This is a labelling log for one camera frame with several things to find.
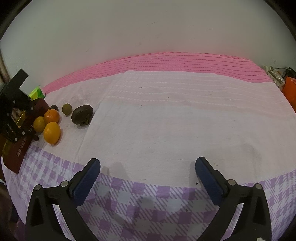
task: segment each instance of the orange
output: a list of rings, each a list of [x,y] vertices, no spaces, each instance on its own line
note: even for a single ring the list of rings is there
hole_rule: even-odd
[[[61,128],[58,123],[50,122],[45,126],[43,136],[49,144],[55,144],[59,140],[60,135]]]
[[[55,109],[51,109],[45,112],[44,122],[47,125],[50,122],[59,122],[59,113]]]
[[[43,116],[39,116],[34,120],[33,128],[36,132],[42,132],[44,130],[45,122]]]

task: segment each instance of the purple gingham fabric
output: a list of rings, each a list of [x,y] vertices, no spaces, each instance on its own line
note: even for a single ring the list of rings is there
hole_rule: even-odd
[[[12,174],[9,182],[18,196],[15,205],[27,210],[36,184],[57,186],[82,169],[80,164],[31,145],[20,173]],[[269,205],[274,241],[296,213],[295,183],[296,170],[260,182]],[[241,208],[237,208],[224,238],[230,236]],[[73,239],[59,208],[55,210],[65,235]],[[199,184],[196,188],[158,186],[100,174],[78,210],[99,240],[194,241],[211,222],[218,207]]]

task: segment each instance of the blue gripper pad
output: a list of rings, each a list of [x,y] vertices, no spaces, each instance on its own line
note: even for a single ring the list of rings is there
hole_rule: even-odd
[[[212,203],[220,206],[223,196],[227,192],[226,179],[219,171],[213,169],[204,157],[196,160],[195,172],[209,194]]]
[[[96,158],[92,158],[82,171],[77,172],[71,179],[69,194],[77,207],[84,203],[89,191],[100,174],[100,170],[100,161]]]

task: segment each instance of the table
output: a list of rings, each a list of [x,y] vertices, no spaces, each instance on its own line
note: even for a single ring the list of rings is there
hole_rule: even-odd
[[[60,110],[60,141],[41,135],[18,175],[4,168],[23,222],[34,185],[57,186],[92,157],[101,174],[78,209],[100,240],[196,240],[218,210],[195,174],[200,156],[226,179],[263,186],[273,240],[296,213],[295,112],[250,60],[147,54],[79,70],[44,90],[49,105],[90,104],[95,113],[78,127]]]

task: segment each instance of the pink stripe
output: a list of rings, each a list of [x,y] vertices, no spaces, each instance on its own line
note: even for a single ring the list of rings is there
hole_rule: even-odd
[[[106,61],[66,75],[46,85],[43,90],[48,94],[70,84],[124,73],[128,70],[214,73],[252,83],[271,82],[264,70],[248,59],[207,53],[170,52]]]

